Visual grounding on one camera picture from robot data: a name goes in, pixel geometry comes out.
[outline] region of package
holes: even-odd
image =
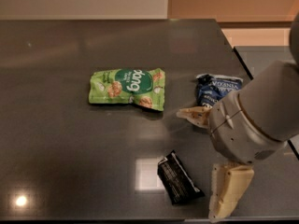
[[[158,163],[158,176],[162,180],[172,204],[186,203],[205,196],[205,193],[193,184],[175,151]]]
[[[165,73],[160,68],[151,71],[117,69],[95,72],[91,77],[89,102],[137,104],[163,111],[164,86]]]
[[[212,107],[228,92],[242,88],[243,79],[223,75],[201,74],[197,77],[196,100],[198,106]]]

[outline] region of wall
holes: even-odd
[[[299,0],[169,0],[169,18],[214,18],[221,22],[292,21]]]
[[[164,19],[168,0],[0,0],[0,19]]]

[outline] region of black packet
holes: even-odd
[[[186,203],[196,198],[205,197],[205,193],[193,184],[175,151],[158,163],[158,176],[162,180],[172,204]]]

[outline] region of green snack bag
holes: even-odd
[[[164,110],[165,72],[118,69],[95,72],[91,78],[91,104],[137,104]]]

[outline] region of blue snack bag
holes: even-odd
[[[223,75],[200,74],[197,77],[197,105],[212,107],[230,91],[242,88],[243,79]]]

